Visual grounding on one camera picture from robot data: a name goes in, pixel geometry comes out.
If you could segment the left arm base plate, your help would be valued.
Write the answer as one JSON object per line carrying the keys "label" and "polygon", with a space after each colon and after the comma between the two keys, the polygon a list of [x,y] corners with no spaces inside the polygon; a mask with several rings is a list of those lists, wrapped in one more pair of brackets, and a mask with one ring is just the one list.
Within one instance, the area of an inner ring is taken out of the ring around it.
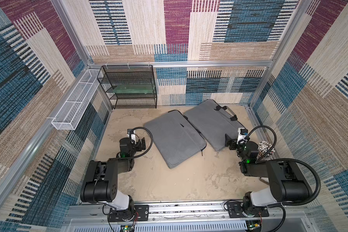
{"label": "left arm base plate", "polygon": [[108,222],[133,222],[148,221],[149,205],[130,206],[126,210],[116,211],[110,209],[107,216]]}

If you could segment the grey zippered laptop sleeve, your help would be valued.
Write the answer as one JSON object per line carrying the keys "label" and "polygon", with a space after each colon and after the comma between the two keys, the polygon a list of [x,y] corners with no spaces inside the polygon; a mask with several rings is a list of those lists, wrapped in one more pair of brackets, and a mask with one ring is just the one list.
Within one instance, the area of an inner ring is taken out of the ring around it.
{"label": "grey zippered laptop sleeve", "polygon": [[206,148],[201,133],[178,110],[169,111],[145,123],[144,127],[152,133],[153,142],[170,169]]}

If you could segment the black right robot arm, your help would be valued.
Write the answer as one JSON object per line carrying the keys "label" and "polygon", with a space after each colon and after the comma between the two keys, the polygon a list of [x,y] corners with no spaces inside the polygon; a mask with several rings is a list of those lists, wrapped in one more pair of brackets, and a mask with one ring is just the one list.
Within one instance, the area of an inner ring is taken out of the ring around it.
{"label": "black right robot arm", "polygon": [[247,192],[234,211],[240,210],[245,217],[253,217],[268,208],[303,206],[318,197],[322,184],[313,167],[292,158],[266,160],[272,154],[277,138],[274,137],[272,145],[261,150],[250,140],[251,134],[247,129],[239,128],[237,138],[225,135],[225,146],[237,152],[244,176],[267,178],[269,187]]}

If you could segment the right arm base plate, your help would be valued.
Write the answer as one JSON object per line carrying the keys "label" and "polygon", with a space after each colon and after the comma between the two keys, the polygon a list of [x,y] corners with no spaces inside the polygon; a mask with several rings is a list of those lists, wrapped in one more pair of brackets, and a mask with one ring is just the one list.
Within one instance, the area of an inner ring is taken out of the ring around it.
{"label": "right arm base plate", "polygon": [[239,201],[227,201],[224,204],[225,210],[228,212],[230,218],[253,218],[253,217],[269,217],[269,212],[266,207],[258,206],[243,206]]}

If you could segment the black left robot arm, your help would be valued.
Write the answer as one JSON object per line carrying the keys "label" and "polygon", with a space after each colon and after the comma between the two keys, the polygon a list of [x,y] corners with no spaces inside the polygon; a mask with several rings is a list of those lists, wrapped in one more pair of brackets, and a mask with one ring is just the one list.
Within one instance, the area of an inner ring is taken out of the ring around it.
{"label": "black left robot arm", "polygon": [[120,151],[114,158],[90,161],[80,190],[81,202],[102,205],[109,223],[138,221],[139,210],[132,197],[118,190],[118,175],[132,171],[135,160],[147,154],[152,145],[151,131],[135,127],[120,139]]}

